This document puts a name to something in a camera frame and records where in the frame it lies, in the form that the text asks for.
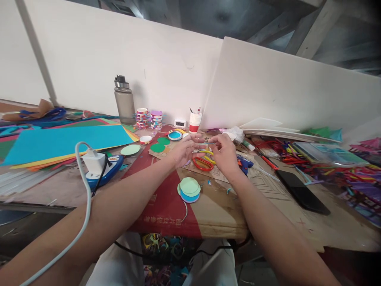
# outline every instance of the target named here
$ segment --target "gray water bottle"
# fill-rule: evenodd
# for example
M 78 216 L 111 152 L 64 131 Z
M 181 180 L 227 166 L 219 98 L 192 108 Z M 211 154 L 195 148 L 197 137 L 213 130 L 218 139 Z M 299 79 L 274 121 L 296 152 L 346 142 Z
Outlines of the gray water bottle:
M 123 75 L 116 75 L 114 83 L 114 94 L 116 105 L 118 106 L 120 122 L 127 125 L 135 125 L 134 96 L 132 90 L 130 90 L 130 84 L 126 82 Z

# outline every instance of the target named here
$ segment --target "black phone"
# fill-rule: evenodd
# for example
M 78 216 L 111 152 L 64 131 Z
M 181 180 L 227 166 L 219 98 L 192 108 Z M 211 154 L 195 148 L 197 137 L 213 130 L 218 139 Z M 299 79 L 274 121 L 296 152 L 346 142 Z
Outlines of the black phone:
M 280 170 L 276 174 L 302 208 L 323 215 L 331 213 L 295 174 Z

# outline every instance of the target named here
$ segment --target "glue stick tube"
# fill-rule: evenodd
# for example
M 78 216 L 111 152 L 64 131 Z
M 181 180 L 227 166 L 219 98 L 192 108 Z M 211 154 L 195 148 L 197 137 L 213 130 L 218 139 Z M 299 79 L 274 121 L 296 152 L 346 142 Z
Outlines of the glue stick tube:
M 250 151 L 254 151 L 255 147 L 251 145 L 248 141 L 244 140 L 242 144 L 247 147 Z

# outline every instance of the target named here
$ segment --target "white partition board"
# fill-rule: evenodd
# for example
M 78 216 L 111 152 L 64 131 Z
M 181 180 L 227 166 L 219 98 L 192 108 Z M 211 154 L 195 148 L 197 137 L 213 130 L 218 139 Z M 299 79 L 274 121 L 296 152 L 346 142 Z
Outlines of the white partition board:
M 63 0 L 25 0 L 59 104 L 118 115 L 114 77 L 135 108 L 189 121 L 205 105 L 222 40 Z
M 14 0 L 0 1 L 0 99 L 39 104 L 49 100 Z
M 264 117 L 299 130 L 346 131 L 379 115 L 379 77 L 225 37 L 201 127 Z

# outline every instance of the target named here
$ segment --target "ceiling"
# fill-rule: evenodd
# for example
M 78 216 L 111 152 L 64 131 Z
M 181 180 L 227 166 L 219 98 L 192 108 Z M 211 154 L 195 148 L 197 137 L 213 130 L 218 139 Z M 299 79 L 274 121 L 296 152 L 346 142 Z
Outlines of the ceiling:
M 377 1 L 68 1 L 381 75 L 381 18 L 375 14 L 379 11 Z

